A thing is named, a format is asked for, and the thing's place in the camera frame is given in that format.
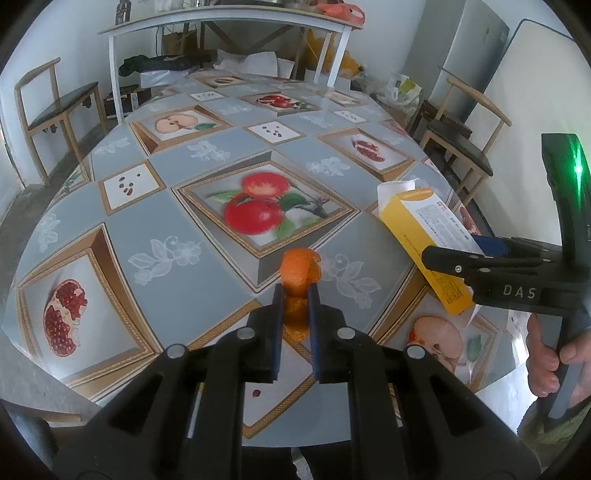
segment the red apple print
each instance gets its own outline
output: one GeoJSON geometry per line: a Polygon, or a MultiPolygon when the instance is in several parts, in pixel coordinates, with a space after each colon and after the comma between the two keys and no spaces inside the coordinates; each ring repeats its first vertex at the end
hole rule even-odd
{"type": "Polygon", "coordinates": [[[241,193],[226,204],[224,220],[235,232],[262,235],[281,225],[283,210],[275,202],[248,199],[241,193]]]}
{"type": "Polygon", "coordinates": [[[242,179],[242,190],[258,200],[279,198],[289,189],[290,182],[287,178],[270,171],[252,173],[242,179]]]}

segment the pomegranate print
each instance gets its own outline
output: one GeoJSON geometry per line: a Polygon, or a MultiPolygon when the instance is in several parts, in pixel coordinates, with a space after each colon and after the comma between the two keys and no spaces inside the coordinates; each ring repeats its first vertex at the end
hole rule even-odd
{"type": "Polygon", "coordinates": [[[374,162],[382,163],[386,159],[379,155],[379,147],[373,143],[366,142],[365,140],[355,140],[353,147],[365,158],[368,158],[374,162]]]}
{"type": "Polygon", "coordinates": [[[273,93],[270,95],[262,96],[256,102],[282,109],[305,110],[310,107],[310,105],[306,102],[303,102],[301,100],[295,100],[293,98],[290,98],[286,95],[281,95],[279,93],[273,93]]]}
{"type": "Polygon", "coordinates": [[[51,295],[43,314],[43,330],[57,356],[69,356],[80,345],[76,325],[87,305],[85,291],[76,280],[64,280],[51,295]]]}

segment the human hand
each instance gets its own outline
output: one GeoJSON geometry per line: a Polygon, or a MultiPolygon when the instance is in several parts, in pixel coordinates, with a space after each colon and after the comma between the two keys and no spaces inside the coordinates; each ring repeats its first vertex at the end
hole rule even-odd
{"type": "Polygon", "coordinates": [[[530,351],[527,371],[531,392],[542,398],[556,393],[560,383],[553,372],[558,369],[560,362],[566,365],[584,363],[579,382],[570,397],[569,408],[591,396],[591,330],[583,333],[574,342],[565,345],[560,351],[560,357],[542,343],[540,321],[535,314],[531,315],[527,330],[528,336],[525,343],[530,351]]]}

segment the orange peel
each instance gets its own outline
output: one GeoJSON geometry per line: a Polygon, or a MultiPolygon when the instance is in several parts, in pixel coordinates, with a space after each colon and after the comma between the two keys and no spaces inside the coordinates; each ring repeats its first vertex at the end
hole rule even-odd
{"type": "Polygon", "coordinates": [[[309,334],[308,286],[322,277],[319,262],[320,255],[308,248],[294,248],[283,255],[279,273],[285,290],[284,326],[296,342],[309,334]]]}

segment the orange object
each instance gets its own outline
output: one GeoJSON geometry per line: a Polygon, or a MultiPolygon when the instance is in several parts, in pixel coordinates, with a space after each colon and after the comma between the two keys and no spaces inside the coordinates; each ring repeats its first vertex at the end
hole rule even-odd
{"type": "Polygon", "coordinates": [[[357,5],[352,4],[318,4],[324,15],[338,18],[361,26],[365,23],[365,13],[357,5]]]}
{"type": "Polygon", "coordinates": [[[283,255],[279,274],[285,290],[284,326],[289,336],[301,342],[309,334],[308,286],[320,280],[320,255],[307,248],[294,248],[283,255]]]}

